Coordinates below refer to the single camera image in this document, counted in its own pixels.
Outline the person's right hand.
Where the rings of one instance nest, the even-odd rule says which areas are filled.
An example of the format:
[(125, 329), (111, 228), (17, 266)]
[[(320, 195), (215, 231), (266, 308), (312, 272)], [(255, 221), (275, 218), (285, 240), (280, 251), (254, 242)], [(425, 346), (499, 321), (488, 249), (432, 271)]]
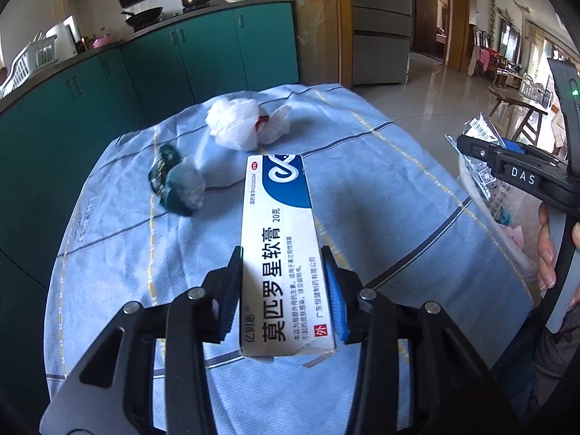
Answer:
[[(537, 252), (538, 252), (538, 273), (537, 282), (541, 292), (548, 291), (556, 284), (556, 272), (555, 272), (555, 246), (551, 242), (550, 230), (548, 229), (548, 208), (547, 205), (542, 202), (539, 207), (539, 222), (541, 229), (539, 231), (537, 240)], [(579, 251), (579, 222), (576, 223), (572, 229), (572, 240), (575, 247)], [(579, 315), (579, 287), (575, 292), (569, 305), (569, 312), (572, 314)]]

